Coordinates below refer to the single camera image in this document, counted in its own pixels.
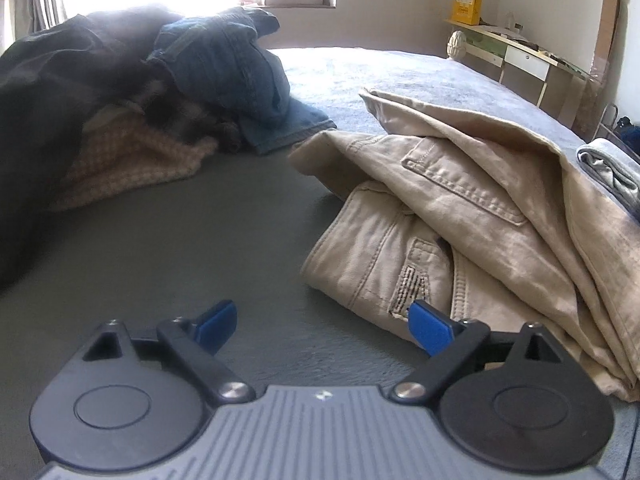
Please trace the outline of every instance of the gray bedsheet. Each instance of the gray bedsheet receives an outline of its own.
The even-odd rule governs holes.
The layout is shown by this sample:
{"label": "gray bedsheet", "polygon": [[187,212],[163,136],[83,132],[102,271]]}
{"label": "gray bedsheet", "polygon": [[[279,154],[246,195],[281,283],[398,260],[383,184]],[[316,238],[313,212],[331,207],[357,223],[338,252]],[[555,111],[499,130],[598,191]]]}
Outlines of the gray bedsheet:
{"label": "gray bedsheet", "polygon": [[572,161],[583,143],[535,105],[453,60],[337,47],[288,48],[274,53],[282,60],[292,94],[323,109],[341,130],[383,133],[358,96],[361,88],[375,88],[514,121],[553,140]]}
{"label": "gray bedsheet", "polygon": [[[566,150],[579,143],[533,105],[453,62],[350,49],[278,54],[294,95],[344,129],[381,131],[357,95],[370,86],[440,104],[467,102],[548,132]],[[232,298],[238,332],[220,359],[258,389],[387,388],[423,362],[411,343],[300,281],[302,262],[340,207],[317,180],[289,167],[281,150],[215,155],[194,178],[55,215],[33,268],[0,295],[0,479],[24,480],[42,467],[29,433],[30,405],[107,319],[145,328]],[[615,480],[640,478],[628,466],[638,410],[619,405],[616,440],[601,465]]]}

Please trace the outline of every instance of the blue jeans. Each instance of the blue jeans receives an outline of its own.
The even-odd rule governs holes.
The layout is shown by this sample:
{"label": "blue jeans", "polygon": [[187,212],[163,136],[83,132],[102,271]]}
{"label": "blue jeans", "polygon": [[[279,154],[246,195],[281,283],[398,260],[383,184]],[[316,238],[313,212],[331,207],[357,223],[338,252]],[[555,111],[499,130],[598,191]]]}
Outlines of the blue jeans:
{"label": "blue jeans", "polygon": [[257,45],[279,27],[271,13],[242,7],[185,18],[161,29],[147,59],[164,64],[190,99],[238,114],[245,139],[264,153],[334,126],[320,110],[292,104],[280,58]]}

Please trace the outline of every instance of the white drawer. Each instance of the white drawer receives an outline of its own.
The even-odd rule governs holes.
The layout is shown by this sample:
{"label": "white drawer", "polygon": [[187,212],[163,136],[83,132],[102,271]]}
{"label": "white drawer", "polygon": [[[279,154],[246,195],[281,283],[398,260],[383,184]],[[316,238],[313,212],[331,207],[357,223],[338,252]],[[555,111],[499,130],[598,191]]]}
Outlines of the white drawer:
{"label": "white drawer", "polygon": [[549,63],[511,45],[507,46],[504,62],[515,65],[542,81],[546,80],[546,74],[549,72]]}

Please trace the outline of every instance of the wall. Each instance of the wall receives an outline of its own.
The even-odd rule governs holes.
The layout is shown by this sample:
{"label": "wall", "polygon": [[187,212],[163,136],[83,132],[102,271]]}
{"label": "wall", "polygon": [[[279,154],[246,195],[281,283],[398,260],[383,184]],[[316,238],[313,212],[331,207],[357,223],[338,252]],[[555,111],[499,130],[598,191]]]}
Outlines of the wall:
{"label": "wall", "polygon": [[[585,70],[591,67],[602,0],[500,0],[498,19],[514,13],[524,25],[524,35]],[[640,74],[640,0],[621,0],[618,28],[605,102],[618,104],[623,115],[640,121],[638,75]]]}
{"label": "wall", "polygon": [[[361,46],[444,56],[453,0],[337,0],[336,9],[273,9],[281,29],[261,44]],[[482,16],[494,20],[498,0],[482,1]]]}

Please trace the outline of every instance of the circular cover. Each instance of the circular cover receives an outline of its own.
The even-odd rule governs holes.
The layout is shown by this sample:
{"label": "circular cover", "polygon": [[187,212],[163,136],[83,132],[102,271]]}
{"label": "circular cover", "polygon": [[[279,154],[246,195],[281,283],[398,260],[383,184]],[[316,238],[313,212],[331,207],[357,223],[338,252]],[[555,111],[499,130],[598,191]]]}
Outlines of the circular cover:
{"label": "circular cover", "polygon": [[74,468],[132,470],[165,459],[200,429],[197,391],[143,365],[97,361],[60,374],[33,405],[33,434],[43,458]]}
{"label": "circular cover", "polygon": [[440,420],[454,441],[485,462],[560,472],[591,459],[611,432],[606,399],[583,382],[561,365],[542,362],[486,370],[446,390]]}

